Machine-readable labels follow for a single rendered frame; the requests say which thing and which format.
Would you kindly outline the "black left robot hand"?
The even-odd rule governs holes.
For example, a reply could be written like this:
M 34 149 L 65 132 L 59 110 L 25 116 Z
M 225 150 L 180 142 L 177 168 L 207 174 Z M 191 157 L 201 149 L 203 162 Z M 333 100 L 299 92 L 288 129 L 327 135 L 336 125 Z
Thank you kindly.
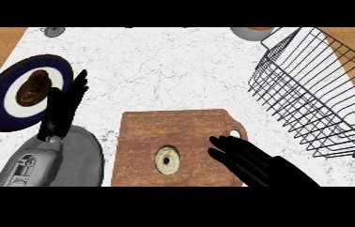
M 53 136 L 59 138 L 66 136 L 87 89 L 86 69 L 75 77 L 66 92 L 62 92 L 56 87 L 50 89 L 46 113 L 37 133 L 40 141 L 47 142 Z

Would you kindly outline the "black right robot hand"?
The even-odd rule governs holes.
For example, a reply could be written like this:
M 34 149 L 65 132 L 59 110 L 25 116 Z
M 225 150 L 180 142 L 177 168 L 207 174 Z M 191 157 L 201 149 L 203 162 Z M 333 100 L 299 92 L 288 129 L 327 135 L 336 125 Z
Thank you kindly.
M 319 184 L 281 156 L 268 155 L 234 136 L 210 136 L 210 157 L 219 161 L 248 187 L 318 188 Z

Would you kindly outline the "brown wooden cutting board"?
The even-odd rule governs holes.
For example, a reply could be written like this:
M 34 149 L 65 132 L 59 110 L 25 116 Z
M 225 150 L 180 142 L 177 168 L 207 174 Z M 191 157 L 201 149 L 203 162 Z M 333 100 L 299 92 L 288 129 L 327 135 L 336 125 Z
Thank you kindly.
M 241 180 L 210 157 L 210 136 L 232 131 L 247 136 L 242 125 L 225 110 L 126 112 L 111 185 L 152 187 L 238 187 Z M 155 154 L 166 145 L 177 149 L 180 166 L 174 174 L 161 174 Z

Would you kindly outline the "brown pastry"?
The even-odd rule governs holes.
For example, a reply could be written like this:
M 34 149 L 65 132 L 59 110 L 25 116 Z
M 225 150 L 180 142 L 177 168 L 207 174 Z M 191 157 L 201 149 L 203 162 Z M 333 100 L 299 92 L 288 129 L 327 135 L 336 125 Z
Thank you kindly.
M 22 107 L 34 106 L 46 97 L 52 88 L 52 80 L 46 70 L 37 70 L 22 83 L 16 92 L 16 103 Z

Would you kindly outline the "navy and white plate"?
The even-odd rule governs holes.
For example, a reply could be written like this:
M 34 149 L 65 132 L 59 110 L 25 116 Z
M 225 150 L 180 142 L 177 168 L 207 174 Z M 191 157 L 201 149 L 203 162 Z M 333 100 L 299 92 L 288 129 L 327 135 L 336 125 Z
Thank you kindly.
M 31 107 L 16 103 L 16 92 L 37 70 L 46 70 L 52 87 L 62 92 L 69 88 L 74 71 L 68 61 L 58 55 L 40 54 L 16 62 L 0 73 L 0 132 L 12 132 L 31 127 L 44 116 L 47 97 Z

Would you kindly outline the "grey round plate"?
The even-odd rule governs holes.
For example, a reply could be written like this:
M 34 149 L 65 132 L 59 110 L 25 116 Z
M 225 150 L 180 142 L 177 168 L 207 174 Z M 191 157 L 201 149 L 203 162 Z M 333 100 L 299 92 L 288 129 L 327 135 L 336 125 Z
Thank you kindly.
M 62 164 L 52 187 L 99 187 L 103 177 L 103 156 L 95 135 L 71 126 L 62 140 Z

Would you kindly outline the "small grey metal object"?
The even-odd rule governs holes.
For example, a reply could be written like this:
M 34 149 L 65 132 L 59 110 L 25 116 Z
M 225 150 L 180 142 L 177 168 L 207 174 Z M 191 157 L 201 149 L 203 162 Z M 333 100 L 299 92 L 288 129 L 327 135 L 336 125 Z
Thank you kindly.
M 47 38 L 56 38 L 65 31 L 63 27 L 46 27 L 41 28 L 40 31 L 43 32 Z

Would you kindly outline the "grey cup with orange content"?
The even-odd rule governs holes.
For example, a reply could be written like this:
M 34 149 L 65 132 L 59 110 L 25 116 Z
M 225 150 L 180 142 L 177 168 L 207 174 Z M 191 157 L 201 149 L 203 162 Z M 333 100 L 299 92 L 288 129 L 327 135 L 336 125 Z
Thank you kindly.
M 232 33 L 248 41 L 262 41 L 272 33 L 272 27 L 232 27 Z

